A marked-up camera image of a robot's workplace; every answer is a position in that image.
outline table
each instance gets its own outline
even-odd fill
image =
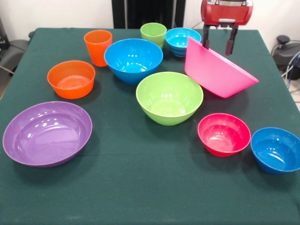
[[[37,29],[0,101],[0,134],[22,110],[45,101],[68,101],[91,116],[93,132],[70,162],[33,168],[0,148],[0,224],[215,225],[299,224],[300,172],[269,175],[250,146],[218,158],[201,144],[197,125],[210,113],[240,117],[251,132],[280,127],[300,136],[300,114],[256,30],[240,30],[230,60],[260,82],[228,99],[204,90],[187,121],[161,126],[141,110],[135,86],[108,67],[96,67],[93,91],[78,100],[58,97],[47,72],[66,60],[91,63],[83,36],[91,29]],[[139,30],[110,30],[113,41],[139,38]],[[224,54],[230,31],[212,30],[211,48]],[[165,44],[160,71],[184,73],[184,59]]]

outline cup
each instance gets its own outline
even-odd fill
[[[142,39],[152,41],[163,48],[167,28],[157,22],[146,23],[141,27]]]
[[[107,30],[93,30],[84,35],[84,41],[93,64],[97,67],[107,66],[104,53],[113,43],[111,32]]]

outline green cup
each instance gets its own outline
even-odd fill
[[[163,48],[167,28],[157,22],[146,23],[141,27],[142,39],[152,41]]]

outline small blue bowl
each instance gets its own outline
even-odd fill
[[[156,72],[163,60],[163,51],[151,41],[131,38],[113,43],[107,48],[104,58],[119,79],[138,85]]]
[[[267,173],[282,174],[300,168],[300,139],[286,130],[266,127],[256,131],[251,149],[257,163]]]
[[[190,28],[174,28],[167,32],[165,40],[175,56],[185,57],[187,54],[188,37],[201,41],[201,35]]]

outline blue cable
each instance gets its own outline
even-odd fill
[[[291,69],[291,72],[290,72],[289,81],[286,84],[288,89],[290,88],[290,85],[291,85],[291,78],[292,78],[294,66],[295,66],[295,64],[296,64],[296,62],[298,60],[299,55],[300,55],[300,53],[295,57],[294,61],[292,62],[292,69]]]

